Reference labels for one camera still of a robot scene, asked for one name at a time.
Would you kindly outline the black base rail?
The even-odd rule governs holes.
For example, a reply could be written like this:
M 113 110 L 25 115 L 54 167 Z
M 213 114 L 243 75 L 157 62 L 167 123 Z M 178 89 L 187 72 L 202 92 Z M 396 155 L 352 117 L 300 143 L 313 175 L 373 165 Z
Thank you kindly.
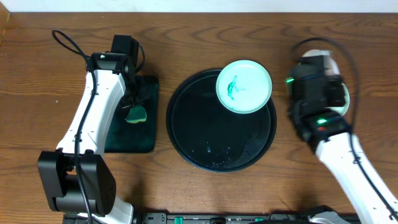
M 245 224 L 245 223 L 360 223 L 357 215 L 339 215 L 322 205 L 290 213 L 274 210 L 264 215 L 135 213 L 131 224 Z

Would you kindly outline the black rectangular tray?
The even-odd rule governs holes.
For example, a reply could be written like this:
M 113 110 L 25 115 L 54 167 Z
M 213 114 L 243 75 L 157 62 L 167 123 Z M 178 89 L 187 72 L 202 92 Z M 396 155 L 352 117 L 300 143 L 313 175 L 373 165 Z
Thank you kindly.
M 154 149 L 157 129 L 159 81 L 155 76 L 145 76 L 151 96 L 141 106 L 147 112 L 145 122 L 128 123 L 125 117 L 130 108 L 122 109 L 119 104 L 114 112 L 106 138 L 107 153 L 148 153 Z

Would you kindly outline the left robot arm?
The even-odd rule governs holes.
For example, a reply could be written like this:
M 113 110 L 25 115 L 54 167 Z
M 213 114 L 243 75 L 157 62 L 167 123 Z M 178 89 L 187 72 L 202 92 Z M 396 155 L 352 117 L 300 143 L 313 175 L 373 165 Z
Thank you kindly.
M 94 53 L 73 121 L 38 169 L 49 208 L 75 221 L 132 223 L 134 207 L 116 194 L 107 152 L 145 153 L 155 144 L 156 77 L 140 76 L 141 53 Z

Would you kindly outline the round black tray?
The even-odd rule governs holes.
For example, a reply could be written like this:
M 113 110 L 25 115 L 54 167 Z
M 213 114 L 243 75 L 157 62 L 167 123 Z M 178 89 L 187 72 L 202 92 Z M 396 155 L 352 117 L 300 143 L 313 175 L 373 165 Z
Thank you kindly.
M 172 95 L 167 132 L 177 152 L 210 172 L 235 172 L 255 164 L 271 147 L 277 129 L 272 100 L 249 114 L 225 108 L 216 95 L 219 69 L 186 79 Z

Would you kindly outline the white plate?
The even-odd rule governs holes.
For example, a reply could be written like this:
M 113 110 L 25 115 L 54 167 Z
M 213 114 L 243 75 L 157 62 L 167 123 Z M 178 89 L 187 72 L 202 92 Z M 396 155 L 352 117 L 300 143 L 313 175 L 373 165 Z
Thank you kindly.
M 324 56 L 324 68 L 326 76 L 340 75 L 340 69 L 338 68 L 336 61 L 332 58 L 331 51 L 313 49 L 305 52 L 302 55 L 302 57 L 314 56 Z

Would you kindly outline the green yellow sponge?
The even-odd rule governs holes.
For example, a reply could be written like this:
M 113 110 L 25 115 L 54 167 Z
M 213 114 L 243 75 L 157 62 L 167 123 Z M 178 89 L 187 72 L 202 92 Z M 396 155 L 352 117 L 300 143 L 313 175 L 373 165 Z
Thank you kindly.
M 136 124 L 145 122 L 147 119 L 147 112 L 143 106 L 135 106 L 129 110 L 129 113 L 125 117 L 128 123 Z

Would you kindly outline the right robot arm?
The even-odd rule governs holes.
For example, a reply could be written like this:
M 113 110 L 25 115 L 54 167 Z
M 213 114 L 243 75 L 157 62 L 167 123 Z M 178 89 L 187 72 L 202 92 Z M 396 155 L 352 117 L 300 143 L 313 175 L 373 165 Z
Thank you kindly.
M 286 81 L 289 118 L 349 198 L 361 223 L 397 223 L 397 199 L 365 155 L 344 115 L 350 104 L 326 50 L 304 53 Z

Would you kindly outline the light green plate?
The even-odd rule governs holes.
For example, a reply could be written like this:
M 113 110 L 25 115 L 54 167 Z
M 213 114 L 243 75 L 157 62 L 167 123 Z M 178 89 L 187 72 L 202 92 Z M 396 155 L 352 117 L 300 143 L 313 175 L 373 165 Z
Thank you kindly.
M 271 100 L 272 79 L 260 63 L 238 60 L 220 71 L 215 90 L 226 109 L 249 114 L 260 110 Z
M 286 79 L 286 81 L 285 81 L 286 85 L 287 85 L 287 91 L 288 91 L 290 100 L 293 98 L 293 96 L 292 96 L 292 83 L 293 83 L 293 80 L 294 79 L 292 77 L 288 77 Z M 350 95 L 349 95 L 349 91 L 348 91 L 346 85 L 344 83 L 342 83 L 341 86 L 343 87 L 343 90 L 344 90 L 344 93 L 345 93 L 345 104 L 343 106 L 329 107 L 329 109 L 331 109 L 333 111 L 336 111 L 341 116 L 344 116 L 345 113 L 348 111 L 348 108 L 349 108 Z

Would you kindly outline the light green plate top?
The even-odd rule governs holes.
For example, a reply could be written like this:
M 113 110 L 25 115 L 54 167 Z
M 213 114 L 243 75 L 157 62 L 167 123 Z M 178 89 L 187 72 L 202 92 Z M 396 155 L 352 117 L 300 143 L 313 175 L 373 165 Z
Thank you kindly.
M 249 114 L 260 110 L 271 100 L 272 79 L 260 63 L 238 60 L 220 71 L 215 90 L 226 109 Z

